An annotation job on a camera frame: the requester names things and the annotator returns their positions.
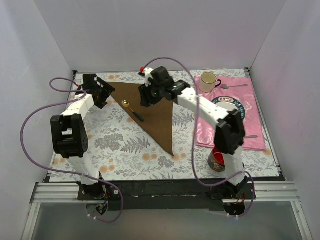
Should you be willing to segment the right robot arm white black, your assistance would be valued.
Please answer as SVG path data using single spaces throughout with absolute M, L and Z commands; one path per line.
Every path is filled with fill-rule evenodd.
M 218 184 L 221 198 L 237 199 L 245 192 L 248 177 L 241 158 L 246 135 L 241 113 L 219 107 L 197 94 L 194 87 L 183 80 L 174 81 L 163 66 L 141 68 L 144 84 L 139 89 L 140 104 L 150 107 L 166 99 L 195 113 L 215 130 L 214 146 L 224 160 L 226 179 Z

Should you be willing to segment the brown cloth napkin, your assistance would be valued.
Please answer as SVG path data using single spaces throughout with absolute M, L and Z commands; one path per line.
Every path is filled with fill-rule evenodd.
M 150 107 L 141 106 L 139 93 L 140 84 L 110 82 L 115 91 L 111 94 L 120 107 L 168 154 L 174 155 L 173 151 L 173 103 L 162 99 L 159 103 Z M 122 106 L 122 100 L 127 100 L 129 106 L 139 113 L 144 122 L 141 122 L 128 109 Z

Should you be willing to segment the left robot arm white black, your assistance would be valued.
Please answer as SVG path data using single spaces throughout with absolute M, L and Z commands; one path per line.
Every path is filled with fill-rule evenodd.
M 53 149 L 80 173 L 85 194 L 95 200 L 106 196 L 106 187 L 99 182 L 103 177 L 87 155 L 89 139 L 84 118 L 92 107 L 103 109 L 115 89 L 96 74 L 84 74 L 83 84 L 77 89 L 75 102 L 61 114 L 50 119 Z

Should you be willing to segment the gold spoon teal handle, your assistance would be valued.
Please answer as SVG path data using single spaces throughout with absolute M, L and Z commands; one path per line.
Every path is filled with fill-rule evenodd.
M 144 122 L 144 118 L 136 111 L 134 111 L 131 107 L 130 104 L 127 100 L 122 100 L 121 101 L 121 105 L 127 109 L 129 109 L 137 119 L 139 119 L 141 122 Z

